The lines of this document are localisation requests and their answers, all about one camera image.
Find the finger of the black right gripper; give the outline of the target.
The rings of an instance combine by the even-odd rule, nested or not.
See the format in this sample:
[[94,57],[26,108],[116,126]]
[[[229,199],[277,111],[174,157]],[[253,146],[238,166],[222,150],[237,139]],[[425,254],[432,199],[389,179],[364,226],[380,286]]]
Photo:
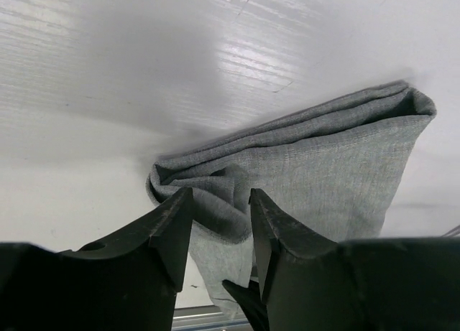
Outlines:
[[222,281],[222,285],[241,307],[254,331],[270,330],[267,308],[262,303],[257,281],[251,280],[248,287],[239,286],[229,280]]

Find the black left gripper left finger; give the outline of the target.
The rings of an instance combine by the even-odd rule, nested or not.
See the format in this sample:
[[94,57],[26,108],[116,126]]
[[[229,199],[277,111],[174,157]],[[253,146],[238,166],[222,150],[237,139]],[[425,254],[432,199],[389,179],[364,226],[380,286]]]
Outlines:
[[182,290],[193,193],[77,251],[1,245],[3,330],[170,330]]

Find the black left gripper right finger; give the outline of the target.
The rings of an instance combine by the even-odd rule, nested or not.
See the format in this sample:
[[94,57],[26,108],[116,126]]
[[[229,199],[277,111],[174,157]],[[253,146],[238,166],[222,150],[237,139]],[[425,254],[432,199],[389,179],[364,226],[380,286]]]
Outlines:
[[271,330],[457,330],[459,239],[334,242],[250,195]]

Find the grey cloth napkin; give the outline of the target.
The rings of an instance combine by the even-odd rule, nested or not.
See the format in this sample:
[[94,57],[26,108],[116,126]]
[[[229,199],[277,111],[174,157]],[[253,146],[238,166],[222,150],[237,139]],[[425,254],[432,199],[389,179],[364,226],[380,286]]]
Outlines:
[[183,187],[197,210],[189,252],[227,317],[240,307],[223,287],[254,268],[253,188],[333,241],[373,238],[434,102],[406,82],[368,88],[158,159],[147,194],[159,205]]

